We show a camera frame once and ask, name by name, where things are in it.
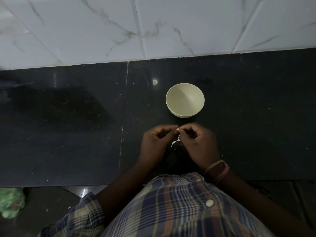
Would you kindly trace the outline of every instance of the empty bowl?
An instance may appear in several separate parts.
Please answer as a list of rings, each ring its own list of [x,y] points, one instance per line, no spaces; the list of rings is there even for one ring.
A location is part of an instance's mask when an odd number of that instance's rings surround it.
[[[202,110],[204,95],[195,85],[180,83],[169,89],[166,95],[166,104],[173,115],[189,118]]]

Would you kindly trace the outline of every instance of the shirt sleeve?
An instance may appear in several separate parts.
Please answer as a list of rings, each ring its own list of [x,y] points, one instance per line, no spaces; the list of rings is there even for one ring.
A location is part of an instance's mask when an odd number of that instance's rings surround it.
[[[104,231],[104,215],[92,192],[72,207],[61,220],[44,227],[38,237],[97,237]]]

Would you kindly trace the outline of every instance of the person's right hand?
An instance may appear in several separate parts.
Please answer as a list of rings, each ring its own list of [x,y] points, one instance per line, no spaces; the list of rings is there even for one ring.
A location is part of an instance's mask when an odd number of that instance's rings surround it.
[[[205,171],[211,164],[220,160],[215,134],[196,123],[180,127],[180,140],[192,160]]]

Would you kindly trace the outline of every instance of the wristband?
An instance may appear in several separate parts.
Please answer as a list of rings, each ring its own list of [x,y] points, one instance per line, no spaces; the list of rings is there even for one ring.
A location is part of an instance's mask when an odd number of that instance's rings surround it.
[[[229,166],[225,163],[225,161],[223,161],[222,159],[213,163],[212,165],[210,165],[206,171],[205,174],[206,175],[213,167],[215,167],[216,165],[218,165],[219,163],[223,163],[225,168],[224,170],[212,181],[214,184],[218,184],[223,178],[224,176],[228,173],[229,171]]]

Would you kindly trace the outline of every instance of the white button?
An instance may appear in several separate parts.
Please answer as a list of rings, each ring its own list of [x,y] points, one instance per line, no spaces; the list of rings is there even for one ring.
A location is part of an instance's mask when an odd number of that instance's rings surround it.
[[[205,205],[206,205],[207,207],[212,207],[212,206],[214,205],[214,200],[208,200],[208,201],[205,203]]]

